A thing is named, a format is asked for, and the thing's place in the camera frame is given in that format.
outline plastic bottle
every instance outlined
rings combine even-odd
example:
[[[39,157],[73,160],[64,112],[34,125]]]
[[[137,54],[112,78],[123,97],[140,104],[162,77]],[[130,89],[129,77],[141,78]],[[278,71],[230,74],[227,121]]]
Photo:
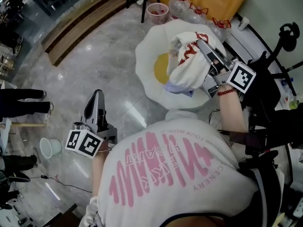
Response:
[[[208,9],[196,7],[193,3],[190,4],[190,9],[184,14],[184,20],[192,24],[206,24],[206,14]]]
[[[189,9],[188,0],[169,0],[169,11],[171,19],[183,19],[184,13]]]
[[[213,31],[213,33],[218,37],[221,43],[223,43],[228,36],[228,28],[231,28],[231,23],[229,20],[219,20],[217,21],[213,18],[212,21],[208,21],[207,25]]]

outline cable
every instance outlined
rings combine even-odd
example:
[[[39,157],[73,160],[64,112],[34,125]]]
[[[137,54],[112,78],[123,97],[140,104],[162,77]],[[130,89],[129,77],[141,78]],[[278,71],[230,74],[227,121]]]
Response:
[[[74,188],[80,189],[80,190],[85,191],[85,192],[90,192],[90,191],[84,190],[84,189],[82,189],[82,188],[75,187],[75,186],[73,186],[73,185],[66,185],[66,184],[63,184],[63,183],[59,182],[58,180],[56,180],[56,179],[54,179],[54,178],[52,178],[52,177],[45,176],[45,175],[36,176],[36,177],[30,177],[30,179],[34,179],[34,178],[53,179],[54,181],[56,181],[56,182],[62,184],[62,185],[65,186],[65,187],[74,187]]]
[[[208,115],[208,124],[210,124],[210,120],[212,119],[212,114],[215,112],[220,111],[220,109],[213,109],[210,114]]]

